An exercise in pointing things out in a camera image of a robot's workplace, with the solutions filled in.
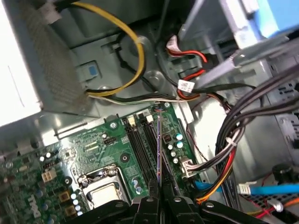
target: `green circuit board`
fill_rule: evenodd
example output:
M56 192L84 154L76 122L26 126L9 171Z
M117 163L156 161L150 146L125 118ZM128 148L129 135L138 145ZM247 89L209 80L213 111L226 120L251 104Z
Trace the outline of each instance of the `green circuit board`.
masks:
M91 130L73 134L53 145L6 159L0 164L0 223L64 223L87 212L90 208L77 180L81 175L109 164L120 168L130 199L148 195L146 178L150 174L144 173L144 164L140 164L138 159L146 157L151 174L157 173L157 161L153 153L157 142L154 138L149 140L146 135L147 116L152 119L152 130L157 129L157 117L162 117L164 153L178 191L187 196L189 183L182 179L181 167L174 159L188 157L194 161L193 153L173 107L153 105ZM132 120L134 134L137 133L140 139L138 144L130 140L128 127ZM183 147L175 147L178 140L174 136L178 133L183 135L180 140ZM174 146L172 150L167 149L169 144ZM140 157L136 154L139 147L144 149L146 155Z

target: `dell logo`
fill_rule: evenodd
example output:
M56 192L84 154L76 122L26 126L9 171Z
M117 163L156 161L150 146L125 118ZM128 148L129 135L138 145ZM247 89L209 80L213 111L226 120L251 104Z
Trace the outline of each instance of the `dell logo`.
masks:
M34 195L31 195L31 197L28 199L28 201L31 206L31 210L33 211L34 218L39 218L41 216L41 213L38 210L38 206L36 204L36 199L34 198Z

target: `cpu socket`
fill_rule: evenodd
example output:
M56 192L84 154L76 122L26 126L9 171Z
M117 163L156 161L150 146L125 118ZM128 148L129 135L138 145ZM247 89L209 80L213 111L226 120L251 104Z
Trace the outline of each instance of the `cpu socket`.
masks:
M114 164L80 176L78 183L91 210L112 200L131 201L121 170Z

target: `white connector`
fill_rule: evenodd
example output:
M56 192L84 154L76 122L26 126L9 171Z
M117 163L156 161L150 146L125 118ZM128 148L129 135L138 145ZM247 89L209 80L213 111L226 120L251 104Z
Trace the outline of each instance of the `white connector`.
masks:
M57 177L57 174L56 174L56 171L54 169L51 169L47 172L42 173L42 179L43 179L44 183L49 182L49 181L53 180L56 177Z
M151 123L154 121L154 118L152 115L148 115L148 116L146 116L146 120L148 121L148 123Z
M136 126L136 123L135 123L135 118L134 118L134 116L133 116L133 115L131 115L131 116L127 117L127 119L128 119L128 122L129 122L129 124L131 125L131 127L134 127L134 126Z
M183 157L180 159L181 162L181 169L183 172L183 178L190 178L192 176L195 176L197 173L193 172L193 171L189 171L186 167L186 165L193 165L193 162L191 159L189 159L188 157Z

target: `motherboard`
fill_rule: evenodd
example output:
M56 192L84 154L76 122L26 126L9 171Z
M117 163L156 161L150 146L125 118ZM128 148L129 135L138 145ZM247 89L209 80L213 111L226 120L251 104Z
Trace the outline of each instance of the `motherboard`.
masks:
M175 195L188 196L186 180L197 174L185 169L186 162L195 162L194 155L174 108L155 104L6 158L0 164L0 223L64 223L112 200L147 196L158 177L172 182Z

